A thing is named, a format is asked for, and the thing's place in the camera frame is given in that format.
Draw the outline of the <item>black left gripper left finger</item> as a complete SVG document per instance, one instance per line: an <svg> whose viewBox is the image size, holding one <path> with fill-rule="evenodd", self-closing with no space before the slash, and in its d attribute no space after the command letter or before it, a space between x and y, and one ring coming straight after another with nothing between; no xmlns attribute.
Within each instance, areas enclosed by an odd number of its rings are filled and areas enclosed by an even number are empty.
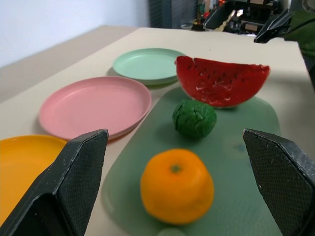
<svg viewBox="0 0 315 236"><path fill-rule="evenodd" d="M66 143L0 227L0 236L84 236L100 187L108 131Z"/></svg>

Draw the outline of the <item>light green plate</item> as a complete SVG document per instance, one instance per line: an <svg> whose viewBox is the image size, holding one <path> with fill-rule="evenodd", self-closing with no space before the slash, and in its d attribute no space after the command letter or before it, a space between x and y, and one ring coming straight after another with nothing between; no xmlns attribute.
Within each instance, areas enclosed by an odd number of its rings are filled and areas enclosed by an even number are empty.
<svg viewBox="0 0 315 236"><path fill-rule="evenodd" d="M116 73L144 85L163 85L177 80L175 60L184 53L166 48L144 48L124 53L113 62Z"/></svg>

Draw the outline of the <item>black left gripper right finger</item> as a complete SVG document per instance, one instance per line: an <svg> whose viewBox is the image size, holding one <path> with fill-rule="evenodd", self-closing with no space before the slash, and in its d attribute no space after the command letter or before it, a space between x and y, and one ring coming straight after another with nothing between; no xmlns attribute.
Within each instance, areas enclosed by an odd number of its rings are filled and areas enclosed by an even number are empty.
<svg viewBox="0 0 315 236"><path fill-rule="evenodd" d="M283 236L315 236L315 162L286 138L242 134L256 185Z"/></svg>

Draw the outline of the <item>dark green leafy object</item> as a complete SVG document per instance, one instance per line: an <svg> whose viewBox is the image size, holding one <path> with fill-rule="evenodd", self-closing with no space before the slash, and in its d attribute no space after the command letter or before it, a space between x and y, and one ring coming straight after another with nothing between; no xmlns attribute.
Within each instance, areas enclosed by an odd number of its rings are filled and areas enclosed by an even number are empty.
<svg viewBox="0 0 315 236"><path fill-rule="evenodd" d="M286 34L283 38L286 41L296 41L299 44L301 52L307 56L315 57L315 13L304 10L297 10L293 12L291 26L292 29L300 24L314 19L313 22L308 23L299 29Z"/></svg>

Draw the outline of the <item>red watermelon slice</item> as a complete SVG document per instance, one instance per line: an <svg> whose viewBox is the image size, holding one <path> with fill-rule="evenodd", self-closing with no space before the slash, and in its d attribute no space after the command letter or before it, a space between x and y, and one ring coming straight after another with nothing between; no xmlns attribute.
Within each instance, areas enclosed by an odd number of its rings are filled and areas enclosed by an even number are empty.
<svg viewBox="0 0 315 236"><path fill-rule="evenodd" d="M176 73L182 89L192 99L216 108L236 107L254 97L271 68L262 64L228 63L178 56Z"/></svg>

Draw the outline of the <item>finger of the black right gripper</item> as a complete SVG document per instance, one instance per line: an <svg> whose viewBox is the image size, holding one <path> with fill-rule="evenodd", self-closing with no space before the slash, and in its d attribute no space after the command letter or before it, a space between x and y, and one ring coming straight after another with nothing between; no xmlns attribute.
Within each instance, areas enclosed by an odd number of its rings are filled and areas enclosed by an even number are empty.
<svg viewBox="0 0 315 236"><path fill-rule="evenodd" d="M206 17L203 28L205 30L215 30L220 27L224 21L227 20L231 12L234 10L232 4L224 4L216 7L210 14Z"/></svg>
<svg viewBox="0 0 315 236"><path fill-rule="evenodd" d="M267 43L269 40L287 33L291 27L292 13L287 9L271 17L254 38L254 43Z"/></svg>

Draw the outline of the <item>green cutting mat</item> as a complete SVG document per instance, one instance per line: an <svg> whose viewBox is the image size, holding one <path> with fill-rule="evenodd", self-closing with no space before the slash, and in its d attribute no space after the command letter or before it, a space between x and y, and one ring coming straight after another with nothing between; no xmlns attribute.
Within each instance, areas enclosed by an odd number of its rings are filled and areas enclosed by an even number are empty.
<svg viewBox="0 0 315 236"><path fill-rule="evenodd" d="M233 109L217 109L212 132L192 141L175 130L172 120L175 107L184 99L181 88L167 92L110 168L102 187L102 202L109 217L131 236L282 236L258 190L242 138L245 128L279 134L274 109L257 97ZM184 226L152 218L140 200L140 177L147 162L172 148L197 154L215 187L210 210Z"/></svg>

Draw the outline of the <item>green cabbage ball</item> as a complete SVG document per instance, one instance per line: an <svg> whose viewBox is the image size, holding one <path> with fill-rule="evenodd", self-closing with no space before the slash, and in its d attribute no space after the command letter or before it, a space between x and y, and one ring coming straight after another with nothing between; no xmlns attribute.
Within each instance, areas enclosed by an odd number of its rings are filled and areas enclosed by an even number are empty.
<svg viewBox="0 0 315 236"><path fill-rule="evenodd" d="M208 136L217 122L217 114L213 107L187 99L176 106L172 118L175 130L193 140Z"/></svg>

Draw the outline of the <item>orange fruit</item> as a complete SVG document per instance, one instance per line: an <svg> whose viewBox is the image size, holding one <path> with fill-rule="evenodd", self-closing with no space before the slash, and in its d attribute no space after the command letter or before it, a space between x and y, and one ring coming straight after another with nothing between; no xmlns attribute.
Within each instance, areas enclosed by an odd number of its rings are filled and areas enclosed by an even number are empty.
<svg viewBox="0 0 315 236"><path fill-rule="evenodd" d="M170 149L153 156L140 180L146 212L173 225L192 223L210 209L214 183L206 166L192 151Z"/></svg>

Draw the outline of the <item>pink plate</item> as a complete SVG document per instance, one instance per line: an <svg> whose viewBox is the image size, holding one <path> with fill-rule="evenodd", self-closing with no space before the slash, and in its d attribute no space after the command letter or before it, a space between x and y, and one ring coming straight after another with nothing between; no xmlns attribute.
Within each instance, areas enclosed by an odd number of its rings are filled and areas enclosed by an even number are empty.
<svg viewBox="0 0 315 236"><path fill-rule="evenodd" d="M70 140L107 129L114 139L133 130L151 106L151 93L140 82L105 76L81 80L49 96L39 112L45 131Z"/></svg>

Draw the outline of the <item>dark mesh background panel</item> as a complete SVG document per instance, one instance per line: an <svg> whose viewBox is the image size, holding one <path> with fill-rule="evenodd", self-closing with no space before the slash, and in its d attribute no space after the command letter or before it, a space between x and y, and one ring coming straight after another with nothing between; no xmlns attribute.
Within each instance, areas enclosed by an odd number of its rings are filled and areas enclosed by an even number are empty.
<svg viewBox="0 0 315 236"><path fill-rule="evenodd" d="M198 0L148 0L150 27L186 29L192 27Z"/></svg>

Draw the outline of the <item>orange plate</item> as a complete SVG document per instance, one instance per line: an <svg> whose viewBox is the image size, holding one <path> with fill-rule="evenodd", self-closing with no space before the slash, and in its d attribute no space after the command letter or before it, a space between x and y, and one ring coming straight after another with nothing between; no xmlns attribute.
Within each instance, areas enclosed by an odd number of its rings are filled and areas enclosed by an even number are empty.
<svg viewBox="0 0 315 236"><path fill-rule="evenodd" d="M0 140L0 225L37 176L55 161L65 144L65 140L50 135Z"/></svg>

